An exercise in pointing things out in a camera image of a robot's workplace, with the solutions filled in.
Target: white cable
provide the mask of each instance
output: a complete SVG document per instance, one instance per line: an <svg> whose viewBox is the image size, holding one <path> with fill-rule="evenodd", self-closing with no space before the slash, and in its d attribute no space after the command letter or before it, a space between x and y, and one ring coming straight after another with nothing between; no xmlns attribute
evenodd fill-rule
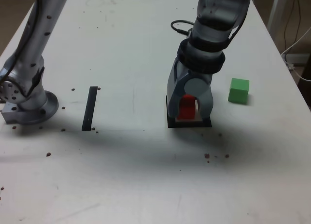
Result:
<svg viewBox="0 0 311 224"><path fill-rule="evenodd" d="M306 36L306 34L307 34L310 30L311 30L311 27L305 32L305 34L304 34L303 36L301 36L300 39L298 39L297 42L295 42L295 43L294 43L293 45L291 45L288 49L286 49L286 50L281 54L281 56L282 56L285 52L287 52L289 49L291 49L293 46L295 46L304 36Z"/></svg>
<svg viewBox="0 0 311 224"><path fill-rule="evenodd" d="M304 80L305 82L311 82L311 80L308 80L308 79L305 79L303 77L301 77L298 72L295 70L295 67L292 69L292 71L294 71L296 73L296 75L301 79L301 80Z"/></svg>
<svg viewBox="0 0 311 224"><path fill-rule="evenodd" d="M284 52L282 52L281 56L282 56L285 52L287 52L289 49L291 49L293 46L295 46L304 36L307 35L307 33L308 33L310 30L311 30L311 27L304 33L303 36L301 36L300 39L298 39L297 42L295 42L295 43L294 43L293 45L291 45L288 49L286 49ZM291 63L288 63L287 61L285 61L285 57L283 58L283 61L287 64L287 67L288 67L288 70L289 70L289 71L294 71L294 72L296 73L296 75L297 75L301 80L303 80L303 81L305 81L305 82L311 82L311 80L308 80L308 79L305 79L305 78L301 77L301 76L298 74L298 72L296 72L296 70L295 70L296 68L294 67L294 65L291 64Z"/></svg>

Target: green cube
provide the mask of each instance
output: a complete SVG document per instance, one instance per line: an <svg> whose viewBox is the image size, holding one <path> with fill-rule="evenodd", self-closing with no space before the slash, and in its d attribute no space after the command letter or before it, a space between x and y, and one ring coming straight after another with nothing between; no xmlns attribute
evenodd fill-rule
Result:
<svg viewBox="0 0 311 224"><path fill-rule="evenodd" d="M249 81L232 78L228 101L232 103L247 103Z"/></svg>

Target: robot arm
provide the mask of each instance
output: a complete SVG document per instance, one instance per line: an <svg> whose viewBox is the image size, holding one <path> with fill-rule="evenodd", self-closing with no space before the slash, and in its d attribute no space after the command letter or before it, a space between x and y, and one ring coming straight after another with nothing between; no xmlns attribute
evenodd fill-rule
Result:
<svg viewBox="0 0 311 224"><path fill-rule="evenodd" d="M58 109L56 96L42 86L43 50L66 0L36 0L16 51L0 71L2 115L7 123L33 124Z"/></svg>
<svg viewBox="0 0 311 224"><path fill-rule="evenodd" d="M199 0L197 19L189 38L179 46L168 81L168 115L176 118L185 94L200 102L203 121L213 108L212 75L222 68L222 52L239 31L250 0ZM42 86L42 52L66 0L36 0L24 33L13 55L0 71L0 96L7 103L2 115L7 123L34 124L47 120L58 109L56 96Z"/></svg>
<svg viewBox="0 0 311 224"><path fill-rule="evenodd" d="M189 37L179 46L168 80L167 110L170 118L178 117L180 100L185 94L190 94L200 104L203 122L209 122L213 109L212 76L222 68L225 62L223 49L240 30L249 3L250 0L199 0L197 19Z"/></svg>

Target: table surface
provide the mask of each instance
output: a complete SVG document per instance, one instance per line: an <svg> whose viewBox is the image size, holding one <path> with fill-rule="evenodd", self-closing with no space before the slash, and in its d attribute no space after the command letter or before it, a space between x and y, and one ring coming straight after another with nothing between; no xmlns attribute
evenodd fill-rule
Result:
<svg viewBox="0 0 311 224"><path fill-rule="evenodd" d="M253 3L213 77L213 127L167 128L184 39L170 23L194 21L197 2L68 0L43 54L59 110L15 130L0 120L1 223L311 222L310 112ZM248 105L227 101L232 78L250 80ZM82 132L90 86L96 130Z"/></svg>

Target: red block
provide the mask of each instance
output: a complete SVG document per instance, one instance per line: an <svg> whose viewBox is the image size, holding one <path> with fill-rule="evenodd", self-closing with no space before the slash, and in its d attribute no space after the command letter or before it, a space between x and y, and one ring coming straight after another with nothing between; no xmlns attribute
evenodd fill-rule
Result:
<svg viewBox="0 0 311 224"><path fill-rule="evenodd" d="M179 102L178 120L193 120L195 118L195 97L185 94Z"/></svg>

